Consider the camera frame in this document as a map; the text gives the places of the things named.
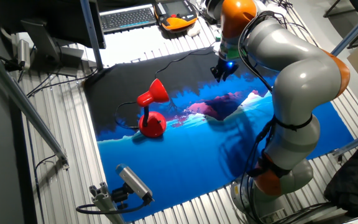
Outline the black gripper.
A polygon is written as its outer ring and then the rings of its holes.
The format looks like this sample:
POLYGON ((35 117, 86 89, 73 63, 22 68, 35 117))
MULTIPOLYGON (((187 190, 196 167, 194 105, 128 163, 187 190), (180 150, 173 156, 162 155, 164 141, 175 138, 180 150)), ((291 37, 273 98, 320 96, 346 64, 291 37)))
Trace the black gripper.
POLYGON ((227 76, 233 74, 239 68, 239 64, 235 61, 227 61, 221 58, 218 58, 218 63, 215 67, 211 67, 210 70, 214 75, 216 81, 220 82, 220 77, 222 81, 225 81, 227 76))

